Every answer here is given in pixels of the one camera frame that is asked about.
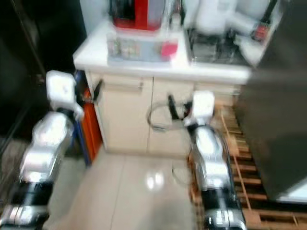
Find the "wooden pallet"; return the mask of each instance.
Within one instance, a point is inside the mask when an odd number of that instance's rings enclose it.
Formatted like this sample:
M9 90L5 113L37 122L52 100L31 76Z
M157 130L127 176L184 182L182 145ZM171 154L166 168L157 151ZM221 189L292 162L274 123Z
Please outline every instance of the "wooden pallet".
M268 200L233 109L219 106L213 120L213 126L218 127L226 136L236 192L243 207L248 229L307 230L306 205L281 204ZM191 155L188 156L188 165L194 174ZM203 230L204 210L195 176L189 188L189 196L194 205L198 229Z

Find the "cabinet handle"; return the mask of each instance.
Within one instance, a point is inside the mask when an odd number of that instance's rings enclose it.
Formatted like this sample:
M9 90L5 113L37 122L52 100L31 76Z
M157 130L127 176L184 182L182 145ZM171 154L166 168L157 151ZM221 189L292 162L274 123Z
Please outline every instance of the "cabinet handle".
M239 96L240 91L233 91L233 92L225 92L225 91L213 91L214 94L220 95L220 96Z
M144 87L144 82L141 81L138 85L129 85L129 84L120 84L120 83L106 83L102 80L102 87L115 87L115 88L124 88L131 91L142 91Z

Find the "cabinet door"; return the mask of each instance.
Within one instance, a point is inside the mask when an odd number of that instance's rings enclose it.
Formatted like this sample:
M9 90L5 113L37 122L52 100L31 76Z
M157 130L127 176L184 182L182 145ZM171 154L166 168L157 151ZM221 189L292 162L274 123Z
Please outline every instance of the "cabinet door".
M239 94L238 85L213 84L199 82L195 85L195 90L212 91L215 95L215 104L233 105L236 95Z
M179 82L154 79L153 104L156 102L167 103L169 93L173 94L176 102L189 99L193 93L193 82ZM157 109L152 114L154 123L172 124L167 107ZM189 153L190 139L185 129L168 132L150 130L148 151L150 154L183 157Z
M97 109L107 151L146 153L153 79L97 74L92 79L94 85L104 81Z

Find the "white floor tile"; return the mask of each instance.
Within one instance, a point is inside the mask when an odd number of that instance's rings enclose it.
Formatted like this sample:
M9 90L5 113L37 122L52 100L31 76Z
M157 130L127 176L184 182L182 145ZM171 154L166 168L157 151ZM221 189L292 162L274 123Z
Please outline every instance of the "white floor tile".
M86 173L74 203L57 229L109 230L125 156L103 154Z
M50 217L45 223L46 228L67 215L85 171L84 159L64 158L50 198Z
M189 230L192 207L187 188L172 175L182 161L127 157L112 230Z

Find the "white countertop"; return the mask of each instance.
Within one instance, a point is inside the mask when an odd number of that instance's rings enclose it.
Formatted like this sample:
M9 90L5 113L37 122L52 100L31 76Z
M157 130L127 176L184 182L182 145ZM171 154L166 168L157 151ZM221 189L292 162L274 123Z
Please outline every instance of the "white countertop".
M188 60L183 31L154 33L154 37L178 39L178 50L170 65L109 65L107 61L106 35L116 34L112 23L105 20L86 39L74 54L76 69L107 74L125 74L144 77L164 77L178 80L207 81L232 84L245 84L251 69L243 66L200 63L191 64Z

